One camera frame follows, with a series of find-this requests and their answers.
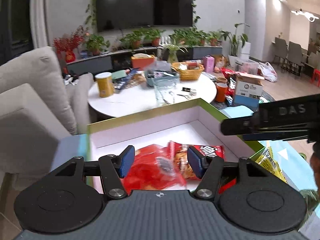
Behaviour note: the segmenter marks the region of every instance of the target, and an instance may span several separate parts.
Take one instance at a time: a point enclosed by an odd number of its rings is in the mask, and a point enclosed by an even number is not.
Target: hanging vine
[[[193,17],[193,24],[192,24],[192,26],[193,27],[196,27],[196,23],[198,22],[198,20],[199,19],[201,19],[201,17],[200,16],[198,16],[198,15],[196,15],[196,7],[197,7],[197,5],[195,4],[195,2],[196,2],[196,0],[192,0],[192,3],[191,3],[191,6],[192,6],[192,8],[193,8],[193,15],[194,15],[194,17]]]
[[[91,27],[95,28],[97,25],[97,9],[96,9],[96,0],[90,0],[86,10],[86,13],[89,13],[87,18],[85,19],[85,25],[91,25]]]

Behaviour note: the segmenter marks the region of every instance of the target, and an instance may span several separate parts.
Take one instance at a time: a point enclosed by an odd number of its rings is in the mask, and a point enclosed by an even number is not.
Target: red stool
[[[316,76],[318,76],[318,87],[320,86],[320,71],[315,69],[313,71],[313,75],[312,75],[312,78],[311,78],[311,83],[313,83],[316,79]]]

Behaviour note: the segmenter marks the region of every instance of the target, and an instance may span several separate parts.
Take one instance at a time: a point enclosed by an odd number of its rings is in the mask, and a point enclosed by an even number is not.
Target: cup
[[[112,74],[110,72],[100,73],[95,76],[95,79],[99,87],[99,96],[101,98],[106,98],[114,93],[114,88],[112,85]]]
[[[158,106],[167,106],[175,103],[176,83],[169,79],[153,80]]]
[[[228,85],[224,83],[217,83],[217,96],[216,96],[216,101],[219,103],[223,103],[226,100],[225,94],[228,90]]]
[[[217,83],[226,84],[228,82],[228,80],[226,78],[223,78],[223,77],[217,77],[216,80],[217,80]]]

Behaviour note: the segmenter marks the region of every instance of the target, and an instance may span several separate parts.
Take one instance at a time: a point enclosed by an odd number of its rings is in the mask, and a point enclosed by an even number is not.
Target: black circular pad
[[[276,177],[255,177],[227,189],[219,208],[237,226],[258,233],[296,229],[306,214],[299,192]]]
[[[22,191],[14,211],[24,229],[62,234],[90,223],[102,206],[94,188],[72,177],[57,176]]]

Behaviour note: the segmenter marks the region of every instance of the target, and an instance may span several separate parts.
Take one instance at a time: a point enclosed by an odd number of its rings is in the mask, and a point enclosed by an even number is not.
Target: pink box
[[[203,57],[203,66],[204,66],[204,71],[208,73],[212,73],[214,70],[214,57],[211,56],[206,56]]]

